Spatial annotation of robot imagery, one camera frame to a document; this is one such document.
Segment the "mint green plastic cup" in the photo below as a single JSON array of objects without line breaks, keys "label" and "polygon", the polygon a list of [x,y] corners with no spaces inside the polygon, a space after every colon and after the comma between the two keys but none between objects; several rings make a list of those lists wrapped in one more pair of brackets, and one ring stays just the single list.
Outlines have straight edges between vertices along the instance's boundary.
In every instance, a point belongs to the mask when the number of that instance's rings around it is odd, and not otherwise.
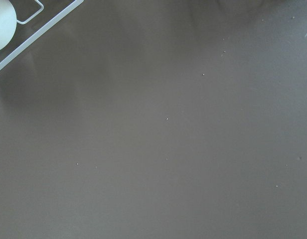
[{"label": "mint green plastic cup", "polygon": [[16,30],[16,12],[9,0],[0,0],[0,50],[13,38]]}]

